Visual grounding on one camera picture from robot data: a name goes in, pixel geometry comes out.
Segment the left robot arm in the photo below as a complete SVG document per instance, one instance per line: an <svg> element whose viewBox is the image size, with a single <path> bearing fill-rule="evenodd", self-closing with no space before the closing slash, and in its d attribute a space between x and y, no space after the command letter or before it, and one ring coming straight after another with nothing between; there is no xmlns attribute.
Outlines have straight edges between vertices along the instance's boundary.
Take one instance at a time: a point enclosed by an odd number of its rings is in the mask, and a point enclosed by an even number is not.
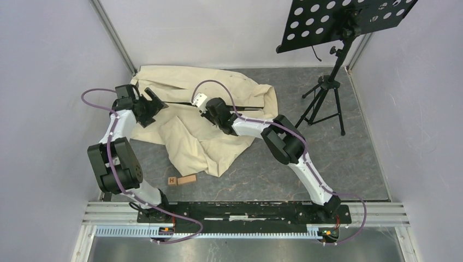
<svg viewBox="0 0 463 262"><path fill-rule="evenodd" d="M124 195L139 213L140 221L166 222L171 217L167 197L144 180L141 165L130 145L136 125L143 128L155 122L154 116L167 105L152 91L139 92L138 85L115 87L117 98L107 108L109 127L103 138L89 146L87 155L103 193Z"/></svg>

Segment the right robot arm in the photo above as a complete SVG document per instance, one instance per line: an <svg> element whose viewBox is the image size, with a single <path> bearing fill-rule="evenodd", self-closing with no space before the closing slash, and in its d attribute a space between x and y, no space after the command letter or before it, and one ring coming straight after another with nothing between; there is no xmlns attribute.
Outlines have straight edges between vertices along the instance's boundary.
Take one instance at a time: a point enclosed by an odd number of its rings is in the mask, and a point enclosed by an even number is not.
<svg viewBox="0 0 463 262"><path fill-rule="evenodd" d="M262 139L273 157L290 167L302 182L316 206L317 219L329 223L337 216L340 197L324 182L310 159L305 138L285 116L267 120L246 117L231 112L223 99L202 93L192 99L192 104L224 134Z"/></svg>

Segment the cream zip-up jacket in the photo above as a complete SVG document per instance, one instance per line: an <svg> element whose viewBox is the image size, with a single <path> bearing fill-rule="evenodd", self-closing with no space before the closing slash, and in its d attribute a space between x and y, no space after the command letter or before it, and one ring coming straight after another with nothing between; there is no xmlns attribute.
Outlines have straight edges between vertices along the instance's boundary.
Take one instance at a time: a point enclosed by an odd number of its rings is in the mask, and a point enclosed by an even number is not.
<svg viewBox="0 0 463 262"><path fill-rule="evenodd" d="M219 177L253 142L251 136L224 134L191 104L193 93L220 97L247 117L270 119L278 114L273 86L246 75L219 69L145 65L132 78L141 94L151 90L168 107L147 127L135 126L132 138L164 145L182 176L204 171Z"/></svg>

